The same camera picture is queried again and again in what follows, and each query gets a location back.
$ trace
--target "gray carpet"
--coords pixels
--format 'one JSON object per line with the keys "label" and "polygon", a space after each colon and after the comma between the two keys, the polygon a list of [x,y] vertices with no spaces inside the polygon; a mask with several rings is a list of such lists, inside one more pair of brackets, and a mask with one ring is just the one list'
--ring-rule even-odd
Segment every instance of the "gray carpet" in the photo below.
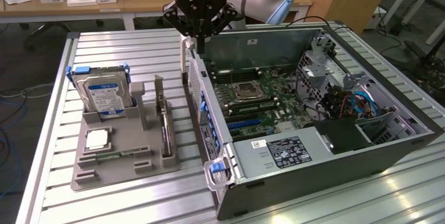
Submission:
{"label": "gray carpet", "polygon": [[[401,15],[413,0],[407,0],[403,4],[397,15]],[[395,0],[384,0],[383,6],[389,8]],[[445,12],[429,4],[424,4],[420,12],[412,20],[412,31],[404,31],[399,36],[400,40],[416,41],[428,51],[431,46],[424,44],[429,34],[435,31],[441,21],[445,19]],[[114,31],[123,30],[123,22],[118,19],[105,20],[105,26],[98,27],[94,20],[69,22],[67,25],[74,31]],[[139,28],[160,28],[169,25],[157,25],[157,19],[138,20]],[[23,49],[23,42],[27,35],[42,24],[31,23],[31,29],[23,31],[18,24],[11,24],[9,29],[0,33],[0,90],[11,88],[27,88],[42,83],[54,82],[57,70],[59,67],[61,55],[65,47],[66,33],[54,28],[37,41],[37,51],[27,52]],[[365,41],[376,48],[383,50],[396,44],[375,31],[367,31],[363,34]],[[399,47],[387,52],[388,56],[404,61],[408,60],[408,54],[404,47]],[[50,88],[38,90],[37,93],[46,93]],[[22,103],[23,98],[17,98],[11,102]],[[27,102],[29,113],[18,125],[7,130],[11,141],[17,145],[18,153],[23,164],[23,180],[14,189],[15,195],[6,196],[0,199],[0,223],[13,223],[19,211],[22,200],[21,192],[25,189],[27,174],[31,168],[33,157],[38,145],[45,114],[47,111],[50,97],[30,99]],[[15,106],[0,104],[0,119],[17,109]],[[6,166],[0,168],[0,192],[3,192],[18,178],[17,160],[10,158]]]}

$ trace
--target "aluminum extrusion table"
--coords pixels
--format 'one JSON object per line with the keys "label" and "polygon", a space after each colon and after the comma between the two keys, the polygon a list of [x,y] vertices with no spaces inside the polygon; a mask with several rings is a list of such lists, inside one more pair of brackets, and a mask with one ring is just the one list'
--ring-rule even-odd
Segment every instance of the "aluminum extrusion table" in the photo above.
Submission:
{"label": "aluminum extrusion table", "polygon": [[[437,102],[355,33],[344,29],[340,35],[440,126],[445,127],[445,109]],[[218,222],[182,88],[180,51],[180,34],[173,29],[83,33],[67,40],[18,223],[444,222],[444,136],[408,155],[384,173]],[[339,52],[337,58],[351,71],[361,69],[344,52]],[[146,101],[156,96],[156,74],[165,78],[166,97],[174,107],[181,170],[74,192],[70,181],[83,104],[65,78],[65,67],[115,66],[125,61],[131,66],[133,81],[146,83]]]}

